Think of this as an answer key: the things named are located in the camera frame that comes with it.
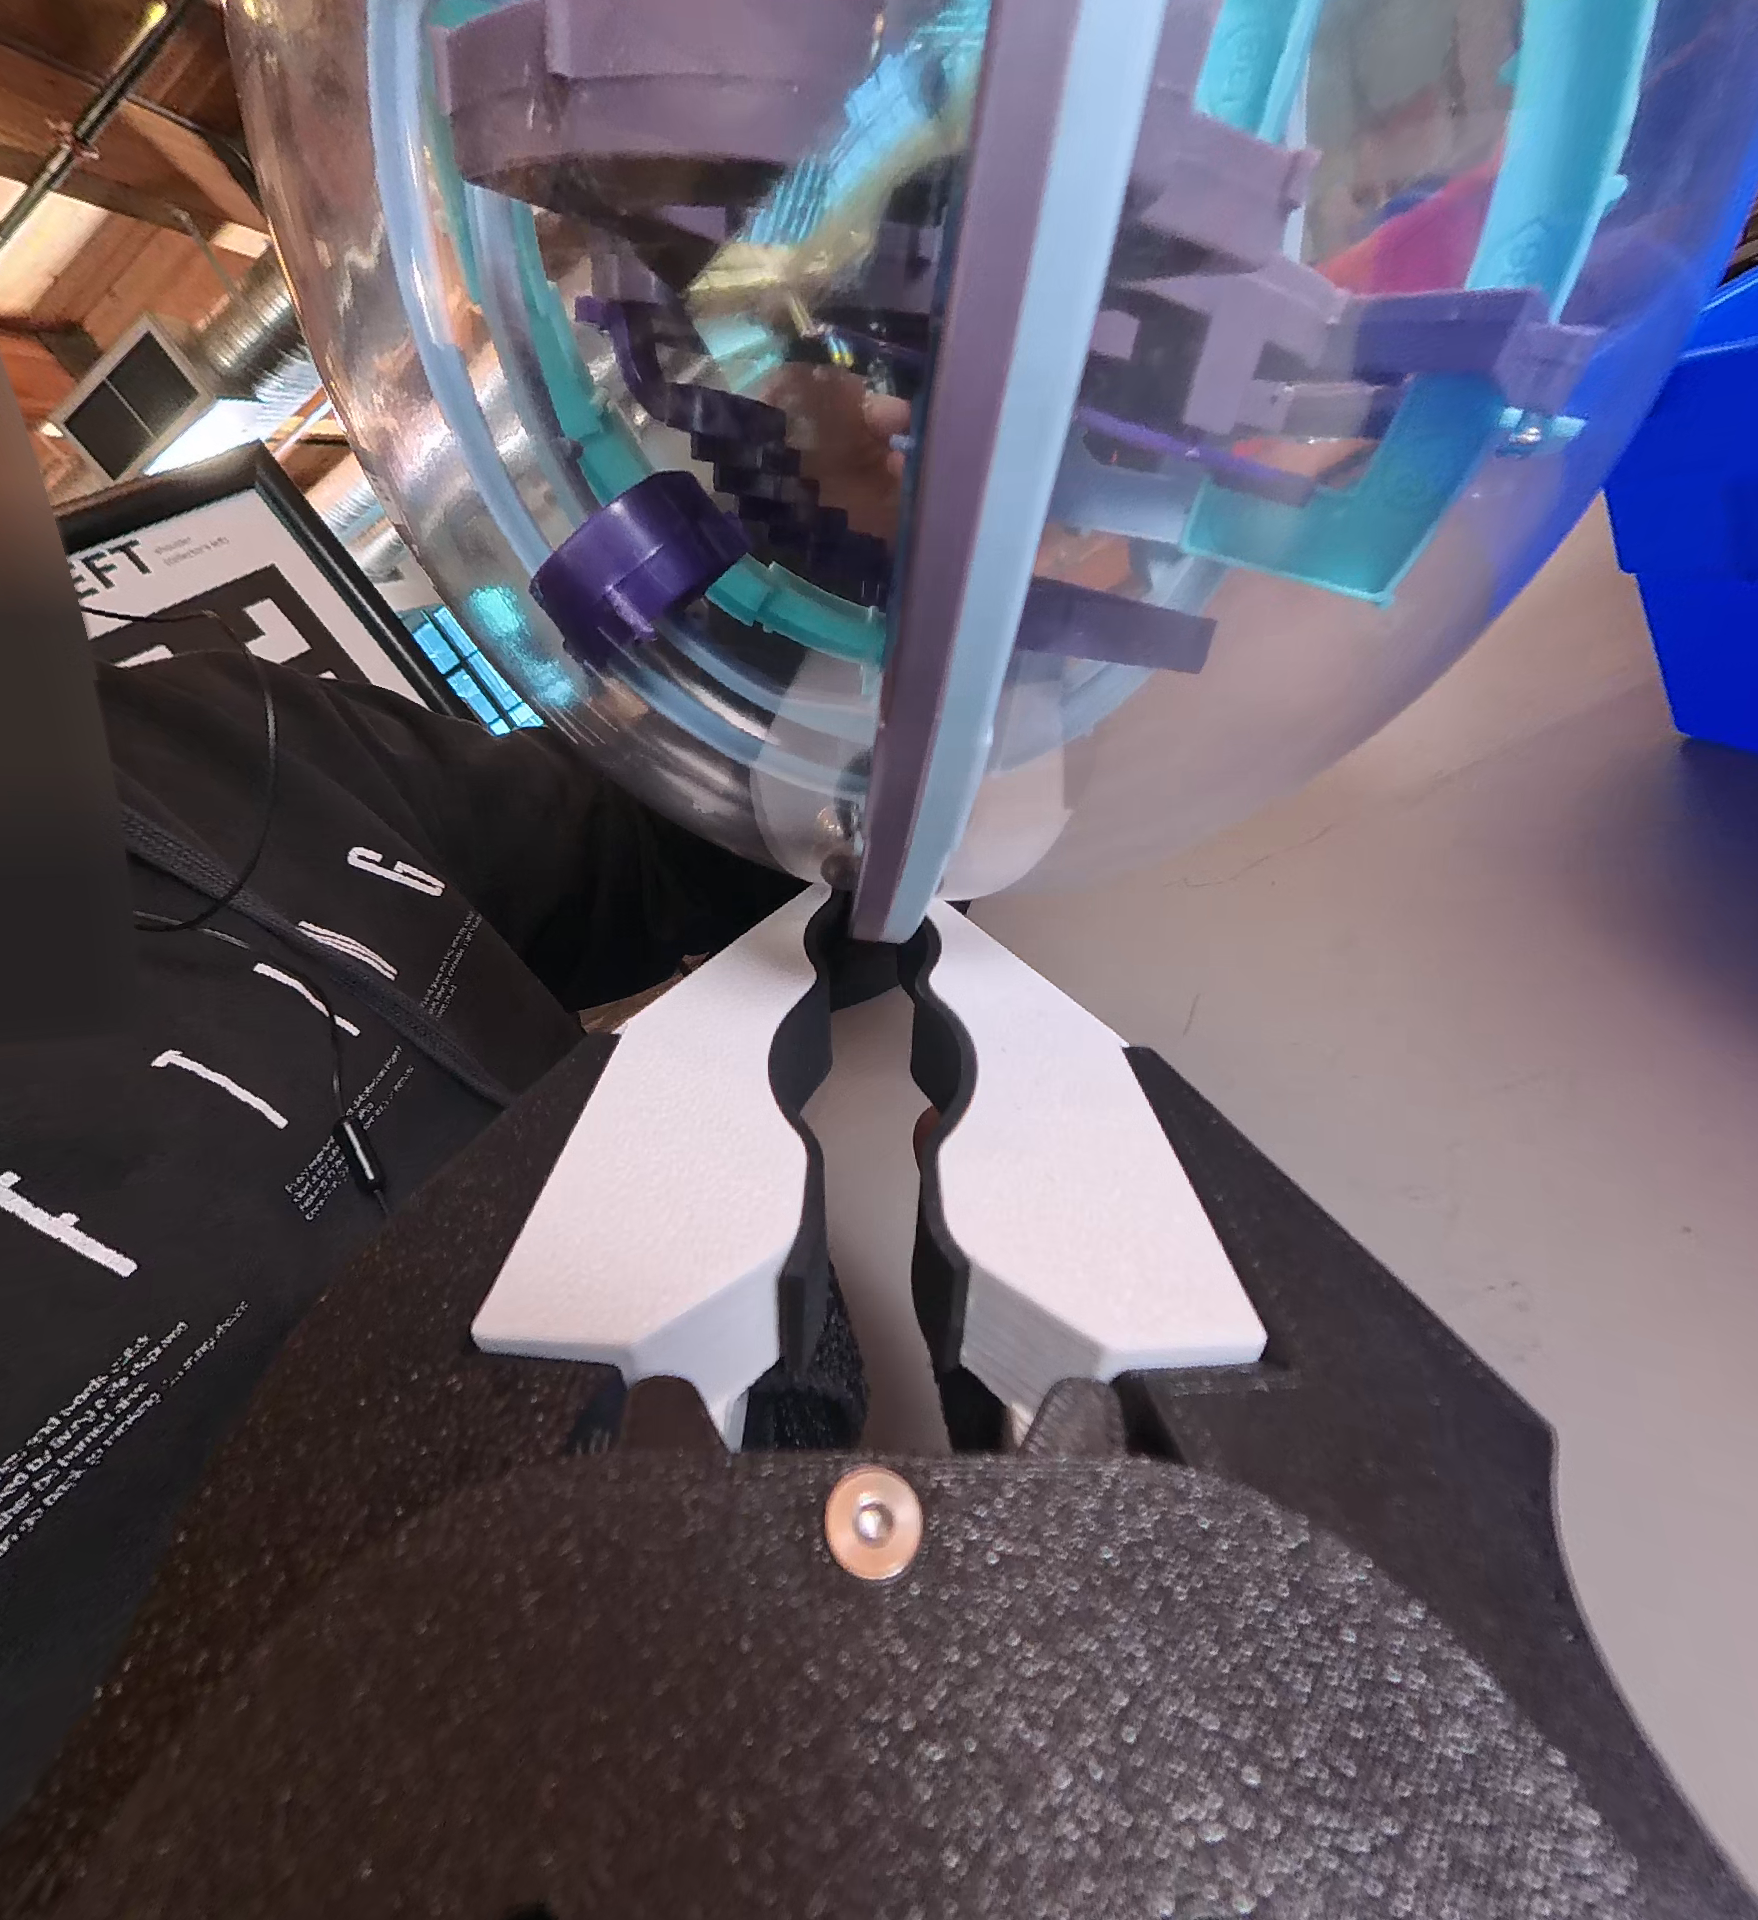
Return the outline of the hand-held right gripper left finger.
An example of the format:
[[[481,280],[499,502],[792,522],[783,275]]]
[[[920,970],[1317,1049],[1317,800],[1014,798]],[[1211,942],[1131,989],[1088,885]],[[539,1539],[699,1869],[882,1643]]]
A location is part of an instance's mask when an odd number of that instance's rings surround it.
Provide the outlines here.
[[[742,1445],[752,1391],[810,1357],[827,1300],[803,1109],[832,1067],[833,929],[813,885],[620,1026],[471,1321],[485,1354],[685,1380]]]

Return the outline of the blue plastic bin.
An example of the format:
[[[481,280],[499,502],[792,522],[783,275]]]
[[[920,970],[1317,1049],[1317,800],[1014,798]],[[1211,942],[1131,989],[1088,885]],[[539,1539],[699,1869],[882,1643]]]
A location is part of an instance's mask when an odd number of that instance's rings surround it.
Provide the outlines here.
[[[1708,303],[1608,511],[1675,729],[1758,756],[1758,268]]]

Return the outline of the large framed marker sign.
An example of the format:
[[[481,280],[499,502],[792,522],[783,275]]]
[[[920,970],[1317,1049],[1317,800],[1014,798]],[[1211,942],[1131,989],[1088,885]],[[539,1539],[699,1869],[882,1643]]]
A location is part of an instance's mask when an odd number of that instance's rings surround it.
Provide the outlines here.
[[[98,665],[248,652],[471,716],[264,444],[55,511]]]

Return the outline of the clear maze ball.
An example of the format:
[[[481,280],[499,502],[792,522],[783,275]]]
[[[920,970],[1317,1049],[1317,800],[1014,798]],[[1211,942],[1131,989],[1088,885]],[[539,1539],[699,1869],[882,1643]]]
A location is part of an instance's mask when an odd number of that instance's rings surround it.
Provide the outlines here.
[[[636,795],[906,942],[1187,846],[1584,517],[1758,2],[232,2],[359,468]]]

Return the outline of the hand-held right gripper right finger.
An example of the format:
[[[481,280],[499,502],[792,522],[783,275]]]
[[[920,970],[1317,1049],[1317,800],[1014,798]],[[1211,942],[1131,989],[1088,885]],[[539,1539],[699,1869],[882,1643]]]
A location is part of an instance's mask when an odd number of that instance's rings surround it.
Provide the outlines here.
[[[952,1441],[1023,1435],[1061,1380],[1258,1364],[1133,1046],[952,903],[910,942],[910,997],[914,1310]]]

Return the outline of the person's black printed hoodie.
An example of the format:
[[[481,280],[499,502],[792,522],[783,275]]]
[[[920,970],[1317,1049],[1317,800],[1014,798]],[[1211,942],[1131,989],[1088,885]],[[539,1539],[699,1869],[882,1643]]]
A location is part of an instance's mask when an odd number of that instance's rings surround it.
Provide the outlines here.
[[[0,1046],[0,1829],[277,1348],[579,1013],[803,889],[602,778],[254,656],[104,665],[131,1009]]]

